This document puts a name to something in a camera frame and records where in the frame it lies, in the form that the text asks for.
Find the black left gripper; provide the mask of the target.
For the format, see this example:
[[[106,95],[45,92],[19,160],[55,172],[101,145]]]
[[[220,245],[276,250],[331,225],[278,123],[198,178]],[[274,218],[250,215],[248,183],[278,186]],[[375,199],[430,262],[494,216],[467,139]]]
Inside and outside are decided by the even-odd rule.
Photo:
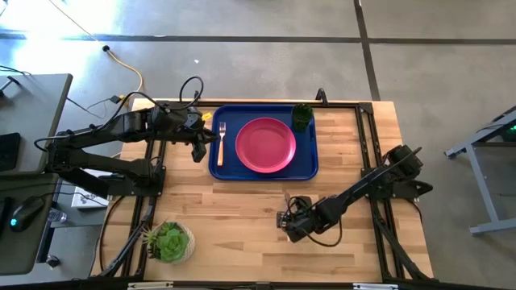
[[[182,110],[166,108],[160,121],[160,133],[168,136],[169,141],[208,144],[214,142],[218,135],[204,128],[202,113],[196,107]]]

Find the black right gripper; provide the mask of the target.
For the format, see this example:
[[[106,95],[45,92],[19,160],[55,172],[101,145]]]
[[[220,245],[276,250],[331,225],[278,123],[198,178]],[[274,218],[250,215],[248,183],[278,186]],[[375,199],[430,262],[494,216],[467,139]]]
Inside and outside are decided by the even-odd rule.
[[[311,199],[291,197],[287,200],[287,209],[281,212],[281,230],[287,234],[291,242],[299,242],[308,238],[318,242],[312,234],[321,226],[320,214],[316,209],[321,201],[311,203]]]

